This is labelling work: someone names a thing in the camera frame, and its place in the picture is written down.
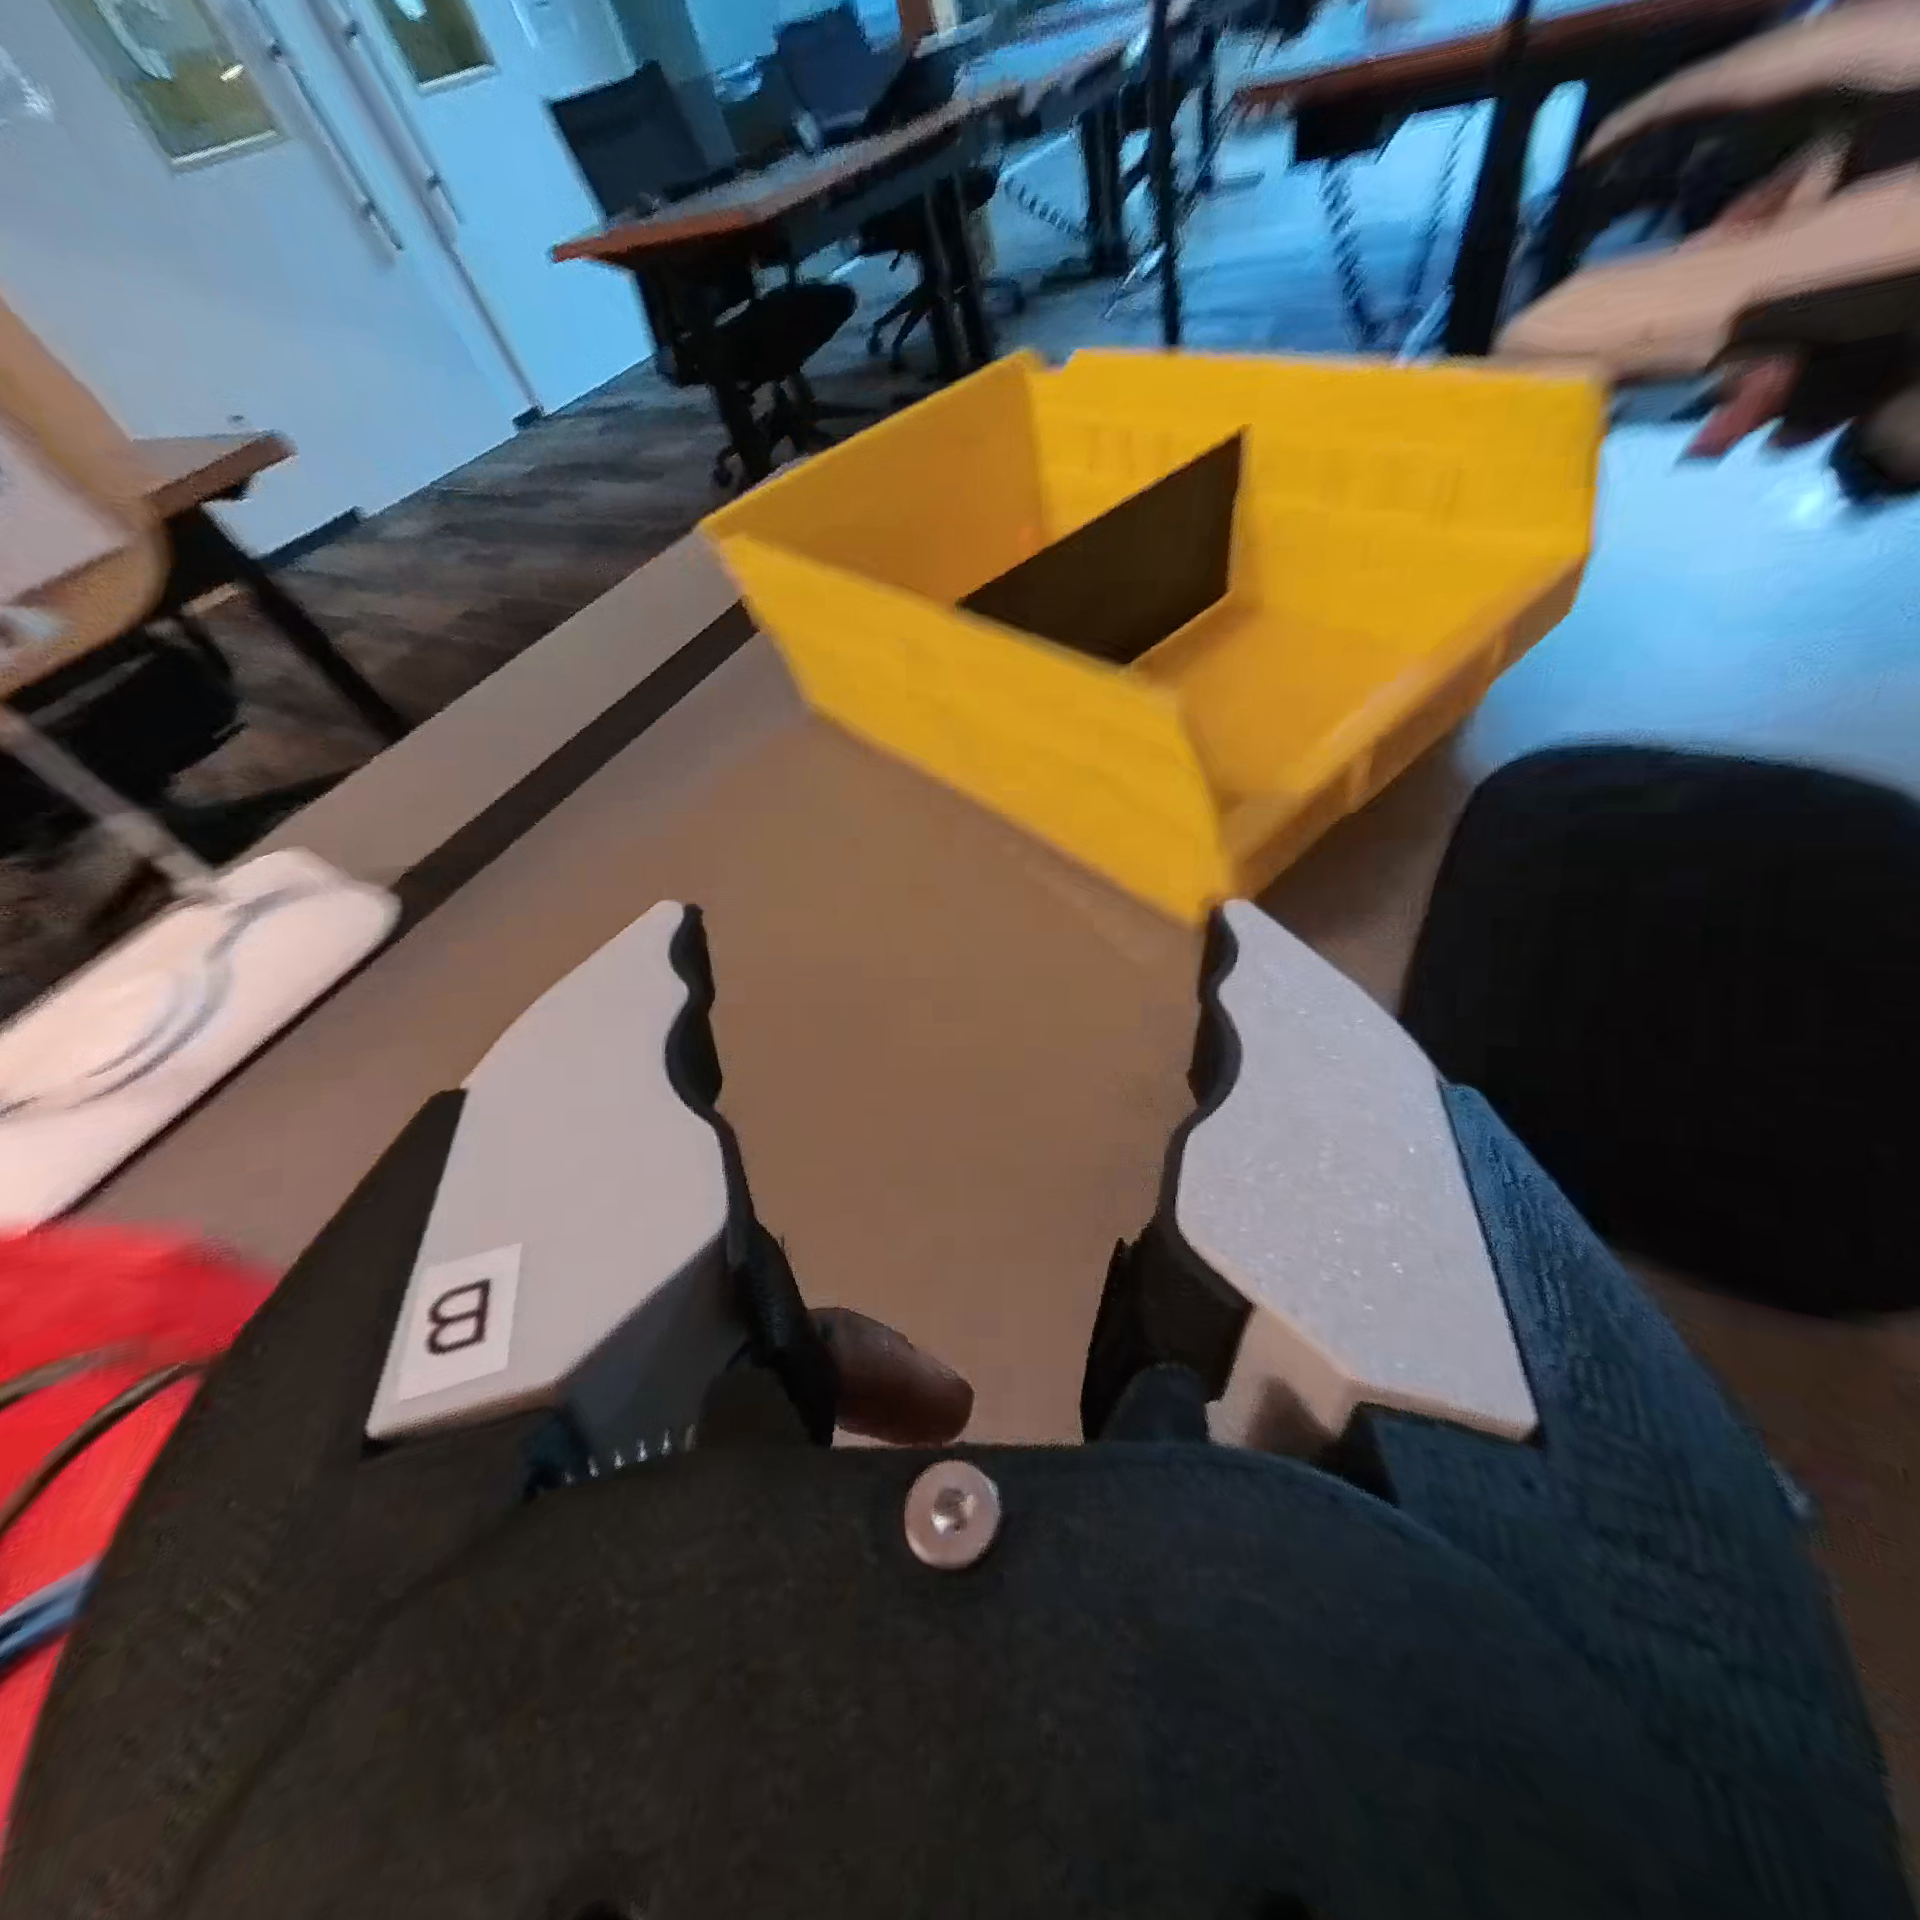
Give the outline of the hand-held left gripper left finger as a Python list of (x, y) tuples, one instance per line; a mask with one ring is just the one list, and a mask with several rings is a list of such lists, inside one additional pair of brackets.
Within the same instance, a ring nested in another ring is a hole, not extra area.
[(543, 1414), (580, 1449), (685, 1449), (741, 1366), (831, 1442), (834, 1365), (719, 1110), (714, 1000), (704, 913), (662, 901), (470, 1068), (367, 1442)]

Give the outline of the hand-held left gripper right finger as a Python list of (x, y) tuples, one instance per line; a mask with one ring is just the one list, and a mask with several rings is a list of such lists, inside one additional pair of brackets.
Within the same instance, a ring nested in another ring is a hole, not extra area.
[(1309, 1455), (1361, 1412), (1534, 1441), (1465, 1151), (1403, 1026), (1229, 901), (1204, 935), (1186, 1084), (1153, 1212), (1101, 1286), (1081, 1436), (1178, 1371), (1224, 1446)]

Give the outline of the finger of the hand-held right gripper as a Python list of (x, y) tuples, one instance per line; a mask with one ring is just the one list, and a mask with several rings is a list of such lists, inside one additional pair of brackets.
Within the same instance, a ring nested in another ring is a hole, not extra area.
[(1916, 336), (1918, 168), (1855, 181), (1768, 225), (1587, 266), (1497, 335), (1497, 361), (1678, 379), (1770, 354)]
[(1908, 96), (1918, 84), (1918, 4), (1841, 4), (1809, 12), (1695, 61), (1616, 108), (1581, 140), (1581, 162), (1647, 133), (1758, 113), (1781, 102)]

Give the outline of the red plastic bin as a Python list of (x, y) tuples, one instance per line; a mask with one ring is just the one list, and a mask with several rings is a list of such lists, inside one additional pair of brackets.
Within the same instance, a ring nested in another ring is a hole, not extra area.
[(165, 1228), (1, 1244), (1, 1817), (99, 1565), (278, 1270)]

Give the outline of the person's left hand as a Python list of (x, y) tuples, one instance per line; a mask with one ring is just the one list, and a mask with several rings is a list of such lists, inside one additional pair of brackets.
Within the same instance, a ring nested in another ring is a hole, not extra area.
[(904, 1334), (852, 1308), (818, 1308), (812, 1329), (834, 1376), (834, 1429), (859, 1442), (939, 1449), (971, 1423), (971, 1384)]

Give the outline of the long background desk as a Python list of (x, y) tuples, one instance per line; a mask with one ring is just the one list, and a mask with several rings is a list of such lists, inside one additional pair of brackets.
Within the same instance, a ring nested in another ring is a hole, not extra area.
[(1426, 115), (1490, 106), (1486, 146), (1451, 264), (1442, 348), (1483, 356), (1506, 305), (1523, 231), (1523, 171), (1534, 127), (1566, 86), (1581, 89), (1575, 138), (1680, 68), (1774, 28), (1804, 4), (1627, 3), (1542, 12), (1507, 4), (1490, 27), (1295, 75), (1259, 73), (1231, 106), (1256, 123), (1291, 125), (1295, 165), (1334, 165), (1378, 151)]

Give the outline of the black round object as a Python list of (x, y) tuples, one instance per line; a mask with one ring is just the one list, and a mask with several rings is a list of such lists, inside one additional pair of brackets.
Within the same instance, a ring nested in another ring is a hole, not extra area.
[(1918, 807), (1625, 743), (1456, 819), (1400, 1019), (1613, 1247), (1816, 1319), (1918, 1304)]

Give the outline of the white paper sheet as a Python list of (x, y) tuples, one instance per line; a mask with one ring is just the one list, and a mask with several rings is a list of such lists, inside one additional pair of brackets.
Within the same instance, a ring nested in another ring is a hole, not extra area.
[(1, 1228), (102, 1189), (395, 932), (395, 892), (292, 848), (171, 904), (1, 1030)]

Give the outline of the yellow plastic bin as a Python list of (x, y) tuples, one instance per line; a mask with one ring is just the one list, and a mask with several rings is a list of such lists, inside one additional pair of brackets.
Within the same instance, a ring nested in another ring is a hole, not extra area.
[[(1608, 410), (1573, 367), (1017, 351), (701, 532), (808, 708), (1196, 925), (1378, 800), (1568, 617)], [(1228, 591), (1134, 665), (957, 609), (1236, 433)]]

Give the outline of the black bin divider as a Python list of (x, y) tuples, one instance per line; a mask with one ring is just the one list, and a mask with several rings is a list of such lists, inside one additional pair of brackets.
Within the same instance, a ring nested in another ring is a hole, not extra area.
[(957, 602), (1081, 658), (1126, 669), (1229, 589), (1245, 434), (1194, 454)]

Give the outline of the grey side table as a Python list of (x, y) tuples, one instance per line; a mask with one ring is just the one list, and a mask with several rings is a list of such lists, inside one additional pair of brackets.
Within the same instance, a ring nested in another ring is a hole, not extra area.
[(58, 595), (73, 597), (83, 572), (133, 558), (132, 536), (102, 506), (82, 500), (73, 482), (26, 442), (3, 433), (3, 583), (23, 591), (3, 602), (3, 701), (43, 708), (133, 660), (165, 651), (193, 665), (203, 685), (235, 705), (237, 680), (214, 636), (193, 619), (208, 598), (245, 598), (255, 617), (384, 745), (411, 723), (348, 660), (323, 629), (281, 589), (267, 566), (228, 536), (214, 506), (240, 503), (250, 487), (294, 457), (278, 434), (137, 441), (132, 454), (142, 500), (155, 516), (163, 570), (148, 623), (115, 636), (82, 641), (83, 615), (58, 612)]

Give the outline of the black office chair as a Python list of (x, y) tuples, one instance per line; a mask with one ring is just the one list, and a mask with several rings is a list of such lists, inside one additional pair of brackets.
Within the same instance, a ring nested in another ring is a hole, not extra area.
[(799, 459), (839, 444), (824, 421), (863, 421), (855, 406), (819, 403), (804, 373), (853, 315), (852, 287), (792, 280), (753, 294), (704, 330), (693, 385), (728, 434), (710, 466), (715, 489), (740, 495), (755, 487), (771, 472), (779, 444)]
[(730, 151), (710, 148), (658, 61), (545, 105), (607, 225), (649, 218), (738, 177)]

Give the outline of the brown-topped desk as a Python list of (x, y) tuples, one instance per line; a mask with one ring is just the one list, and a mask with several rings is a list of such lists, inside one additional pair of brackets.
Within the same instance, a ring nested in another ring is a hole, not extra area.
[(938, 380), (980, 371), (995, 354), (983, 275), (964, 211), (968, 171), (1007, 138), (1095, 113), (1134, 76), (1126, 40), (1028, 76), (965, 84), (899, 129), (793, 154), (730, 183), (617, 218), (557, 242), (557, 266), (593, 264), (630, 277), (659, 362), (693, 387), (710, 325), (755, 294), (802, 280), (802, 268), (859, 229), (909, 212), (929, 256), (929, 330)]

